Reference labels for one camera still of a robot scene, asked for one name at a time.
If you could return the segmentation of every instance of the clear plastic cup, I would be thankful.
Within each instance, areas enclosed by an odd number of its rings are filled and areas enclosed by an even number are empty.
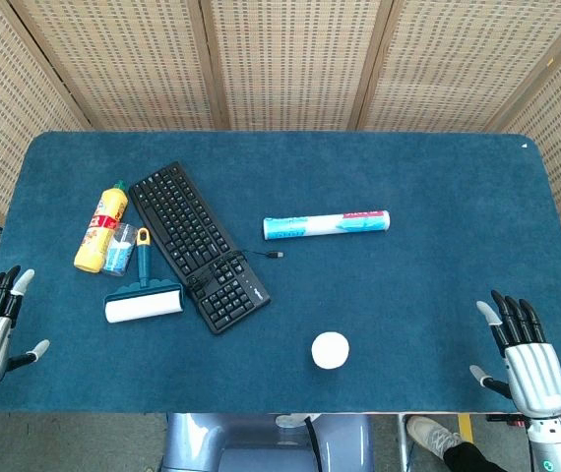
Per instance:
[[[101,271],[109,275],[123,276],[132,259],[138,229],[127,223],[119,223],[107,247],[105,264]]]

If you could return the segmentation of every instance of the metal stand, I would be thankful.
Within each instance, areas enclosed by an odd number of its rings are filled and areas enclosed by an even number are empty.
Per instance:
[[[409,448],[407,447],[405,415],[403,413],[397,415],[397,433],[399,435],[399,461],[401,463],[401,472],[411,472],[411,464],[408,462]]]

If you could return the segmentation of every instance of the sneaker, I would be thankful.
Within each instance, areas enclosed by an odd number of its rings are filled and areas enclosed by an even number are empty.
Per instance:
[[[407,432],[416,443],[430,450],[441,459],[445,450],[463,443],[458,433],[452,433],[434,420],[424,416],[409,418],[407,420]]]

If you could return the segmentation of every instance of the white roller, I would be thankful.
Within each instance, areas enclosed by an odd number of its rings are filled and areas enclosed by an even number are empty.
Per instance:
[[[128,322],[139,318],[180,313],[180,291],[172,290],[144,297],[114,300],[105,305],[105,317],[110,323]]]

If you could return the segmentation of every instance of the teal handle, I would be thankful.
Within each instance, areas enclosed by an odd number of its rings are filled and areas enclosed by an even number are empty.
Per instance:
[[[141,288],[145,288],[150,284],[150,267],[152,260],[150,259],[150,245],[141,244],[137,251],[139,253],[139,281]]]

